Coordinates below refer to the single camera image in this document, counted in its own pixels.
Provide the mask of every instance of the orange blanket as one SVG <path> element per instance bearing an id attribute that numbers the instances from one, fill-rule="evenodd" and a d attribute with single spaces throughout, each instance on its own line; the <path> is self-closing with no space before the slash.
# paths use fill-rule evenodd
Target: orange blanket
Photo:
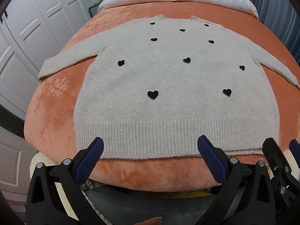
<path id="1" fill-rule="evenodd" d="M 154 17 L 189 19 L 196 16 L 221 24 L 261 46 L 297 77 L 300 68 L 281 41 L 259 20 L 235 10 L 196 2 L 157 2 L 104 10 L 86 23 L 64 49 L 101 31 L 131 19 Z M 24 134 L 29 144 L 60 163 L 77 153 L 73 126 L 75 102 L 89 65 L 89 58 L 68 67 L 39 84 L 30 102 Z M 284 151 L 292 139 L 300 138 L 300 91 L 274 71 L 263 67 L 274 91 L 280 113 L 279 146 Z M 237 156 L 241 162 L 255 164 L 261 155 Z M 91 179 L 128 189 L 174 192 L 197 190 L 216 183 L 201 157 L 175 157 L 150 160 L 101 159 Z"/>

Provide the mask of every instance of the black heart applique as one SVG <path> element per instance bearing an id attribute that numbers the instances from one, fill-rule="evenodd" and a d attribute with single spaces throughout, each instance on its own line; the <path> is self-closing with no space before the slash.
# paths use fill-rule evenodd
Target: black heart applique
<path id="1" fill-rule="evenodd" d="M 185 63 L 190 63 L 190 62 L 191 62 L 191 59 L 190 59 L 190 58 L 185 58 L 183 61 L 184 61 Z"/>
<path id="2" fill-rule="evenodd" d="M 158 96 L 158 91 L 148 91 L 148 96 L 154 100 Z"/>
<path id="3" fill-rule="evenodd" d="M 118 65 L 121 67 L 125 63 L 125 60 L 118 61 Z"/>
<path id="4" fill-rule="evenodd" d="M 224 89 L 223 93 L 229 97 L 231 95 L 231 89 Z"/>

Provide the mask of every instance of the metal screw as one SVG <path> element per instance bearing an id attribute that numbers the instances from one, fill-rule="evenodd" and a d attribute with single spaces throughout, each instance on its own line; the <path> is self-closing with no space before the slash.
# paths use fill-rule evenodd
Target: metal screw
<path id="1" fill-rule="evenodd" d="M 236 163 L 238 163 L 238 159 L 236 159 L 235 157 L 231 157 L 230 162 L 233 164 L 236 164 Z"/>
<path id="2" fill-rule="evenodd" d="M 64 165 L 69 165 L 71 163 L 71 159 L 65 159 L 63 164 Z"/>
<path id="3" fill-rule="evenodd" d="M 284 186 L 281 186 L 281 187 L 280 187 L 280 193 L 281 193 L 281 194 L 285 194 L 285 187 L 284 187 Z"/>
<path id="4" fill-rule="evenodd" d="M 38 164 L 37 164 L 37 168 L 41 168 L 43 166 L 43 163 L 42 162 L 39 162 Z"/>
<path id="5" fill-rule="evenodd" d="M 258 165 L 260 165 L 261 167 L 263 167 L 265 165 L 265 163 L 263 161 L 259 161 Z"/>

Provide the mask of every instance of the white knit sweater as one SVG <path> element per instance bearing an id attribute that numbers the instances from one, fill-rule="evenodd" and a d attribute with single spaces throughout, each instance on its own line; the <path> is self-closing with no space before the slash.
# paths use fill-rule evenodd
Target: white knit sweater
<path id="1" fill-rule="evenodd" d="M 94 55 L 73 120 L 77 149 L 99 136 L 102 158 L 195 156 L 202 134 L 228 155 L 260 154 L 266 138 L 279 140 L 279 110 L 260 64 L 300 89 L 267 51 L 196 17 L 134 19 L 101 32 L 46 60 L 39 79 Z"/>

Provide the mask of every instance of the heart-shaped button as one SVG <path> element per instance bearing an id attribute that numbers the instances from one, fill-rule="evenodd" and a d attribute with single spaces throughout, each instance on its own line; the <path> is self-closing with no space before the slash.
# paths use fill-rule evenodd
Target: heart-shaped button
<path id="1" fill-rule="evenodd" d="M 125 60 L 118 61 L 118 65 L 121 67 L 125 63 Z"/>
<path id="2" fill-rule="evenodd" d="M 184 61 L 185 63 L 190 63 L 190 62 L 191 62 L 191 59 L 190 59 L 190 58 L 185 58 L 183 61 Z"/>
<path id="3" fill-rule="evenodd" d="M 154 100 L 158 96 L 158 91 L 148 91 L 148 96 Z"/>
<path id="4" fill-rule="evenodd" d="M 223 90 L 223 93 L 225 94 L 225 95 L 227 95 L 227 96 L 230 96 L 231 95 L 231 89 L 224 89 Z"/>

